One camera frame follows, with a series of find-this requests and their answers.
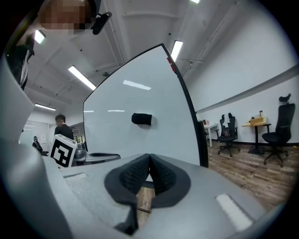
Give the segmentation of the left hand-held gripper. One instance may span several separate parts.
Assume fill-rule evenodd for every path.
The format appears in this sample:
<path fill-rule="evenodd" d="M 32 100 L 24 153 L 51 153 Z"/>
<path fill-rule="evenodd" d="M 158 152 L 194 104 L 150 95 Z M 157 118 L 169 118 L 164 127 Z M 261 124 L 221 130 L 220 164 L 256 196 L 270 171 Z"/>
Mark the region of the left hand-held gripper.
<path fill-rule="evenodd" d="M 68 168 L 84 162 L 109 162 L 120 159 L 118 154 L 87 154 L 83 143 L 77 143 L 61 134 L 54 135 L 50 153 L 59 168 Z"/>

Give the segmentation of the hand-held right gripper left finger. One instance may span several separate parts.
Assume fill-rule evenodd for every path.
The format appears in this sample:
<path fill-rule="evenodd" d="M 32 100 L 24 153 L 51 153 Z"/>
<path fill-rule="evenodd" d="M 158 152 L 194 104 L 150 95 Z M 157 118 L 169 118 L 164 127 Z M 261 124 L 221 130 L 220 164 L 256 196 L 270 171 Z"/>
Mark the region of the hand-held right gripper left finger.
<path fill-rule="evenodd" d="M 61 170 L 64 208 L 74 239 L 138 239 L 137 194 L 149 171 L 148 154 Z"/>

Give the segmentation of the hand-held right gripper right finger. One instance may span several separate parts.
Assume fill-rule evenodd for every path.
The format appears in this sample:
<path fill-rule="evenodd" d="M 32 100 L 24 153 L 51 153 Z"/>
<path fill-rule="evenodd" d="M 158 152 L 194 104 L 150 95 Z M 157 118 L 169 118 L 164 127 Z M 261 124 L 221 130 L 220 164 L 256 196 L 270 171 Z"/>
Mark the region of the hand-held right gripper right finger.
<path fill-rule="evenodd" d="M 284 205 L 270 211 L 214 170 L 162 155 L 153 159 L 183 170 L 190 178 L 185 196 L 171 207 L 156 207 L 137 231 L 139 239 L 262 239 Z"/>

